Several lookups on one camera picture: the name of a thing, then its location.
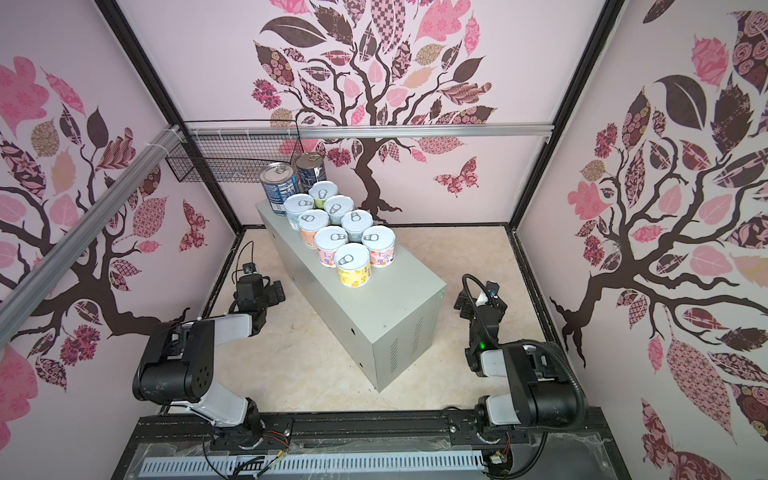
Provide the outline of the pink label small can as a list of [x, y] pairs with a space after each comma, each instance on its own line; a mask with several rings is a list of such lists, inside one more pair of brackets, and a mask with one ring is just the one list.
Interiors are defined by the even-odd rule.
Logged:
[[335, 267], [337, 250], [348, 243], [348, 234], [340, 226], [326, 226], [314, 236], [314, 243], [320, 263], [329, 268]]

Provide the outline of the orange label small can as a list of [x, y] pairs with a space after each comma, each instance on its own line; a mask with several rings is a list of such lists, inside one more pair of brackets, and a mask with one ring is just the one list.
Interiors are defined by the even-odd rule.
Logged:
[[302, 213], [298, 219], [298, 227], [304, 244], [310, 249], [315, 249], [316, 234], [329, 223], [329, 215], [324, 210], [311, 209]]

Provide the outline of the yellow label small can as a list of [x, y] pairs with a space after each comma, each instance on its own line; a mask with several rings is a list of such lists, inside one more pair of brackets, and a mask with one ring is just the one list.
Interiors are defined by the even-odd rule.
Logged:
[[370, 252], [362, 244], [347, 243], [334, 255], [334, 264], [340, 282], [349, 288], [358, 288], [371, 277]]

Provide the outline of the teal label small can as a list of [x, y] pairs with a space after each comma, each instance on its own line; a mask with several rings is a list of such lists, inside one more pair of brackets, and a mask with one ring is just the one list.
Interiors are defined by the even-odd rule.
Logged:
[[305, 212], [315, 208], [314, 199], [309, 194], [294, 194], [284, 202], [284, 209], [289, 225], [293, 230], [299, 230], [299, 218]]

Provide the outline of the pale blue small can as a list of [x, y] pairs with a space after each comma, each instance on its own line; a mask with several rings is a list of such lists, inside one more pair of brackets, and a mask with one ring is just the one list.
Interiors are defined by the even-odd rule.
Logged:
[[366, 210], [352, 210], [342, 216], [341, 227], [346, 231], [348, 240], [361, 243], [364, 232], [373, 226], [373, 217]]

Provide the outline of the light green small can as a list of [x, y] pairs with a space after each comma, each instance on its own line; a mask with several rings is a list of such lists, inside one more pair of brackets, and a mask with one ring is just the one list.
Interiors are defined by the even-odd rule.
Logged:
[[325, 202], [338, 194], [338, 186], [331, 181], [318, 181], [310, 187], [308, 194], [313, 199], [314, 207], [323, 209]]

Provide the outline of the blue white label can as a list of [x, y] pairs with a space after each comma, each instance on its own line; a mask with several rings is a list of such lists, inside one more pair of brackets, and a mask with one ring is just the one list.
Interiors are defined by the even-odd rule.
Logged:
[[287, 199], [300, 192], [293, 166], [284, 162], [271, 163], [262, 169], [259, 181], [273, 212], [285, 216]]

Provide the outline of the pink floral small can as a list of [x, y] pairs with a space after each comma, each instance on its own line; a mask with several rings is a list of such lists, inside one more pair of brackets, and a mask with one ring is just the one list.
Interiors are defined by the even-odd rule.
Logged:
[[389, 266], [395, 259], [395, 233], [386, 226], [372, 226], [363, 232], [362, 244], [369, 250], [374, 268]]

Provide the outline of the dark blue tall can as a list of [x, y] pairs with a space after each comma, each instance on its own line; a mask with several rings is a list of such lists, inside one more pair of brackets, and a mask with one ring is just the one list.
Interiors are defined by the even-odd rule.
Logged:
[[320, 153], [302, 153], [297, 157], [295, 167], [303, 192], [308, 192], [316, 183], [327, 180], [324, 156]]

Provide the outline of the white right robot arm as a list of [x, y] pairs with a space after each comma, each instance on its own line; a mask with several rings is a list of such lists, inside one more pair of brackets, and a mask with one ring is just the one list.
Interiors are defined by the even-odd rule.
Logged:
[[562, 350], [552, 342], [500, 343], [498, 331], [506, 304], [493, 292], [475, 298], [457, 295], [454, 309], [469, 322], [464, 349], [469, 369], [482, 378], [506, 381], [507, 391], [484, 396], [475, 406], [475, 424], [492, 427], [563, 431], [583, 424], [584, 391]]

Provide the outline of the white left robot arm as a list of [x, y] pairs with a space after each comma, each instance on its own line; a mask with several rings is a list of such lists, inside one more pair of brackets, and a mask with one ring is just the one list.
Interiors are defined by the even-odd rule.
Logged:
[[183, 408], [242, 445], [258, 444], [266, 433], [258, 407], [254, 400], [214, 379], [215, 350], [258, 335], [266, 324], [267, 310], [285, 300], [280, 281], [251, 273], [236, 281], [227, 314], [158, 325], [133, 378], [134, 397]]

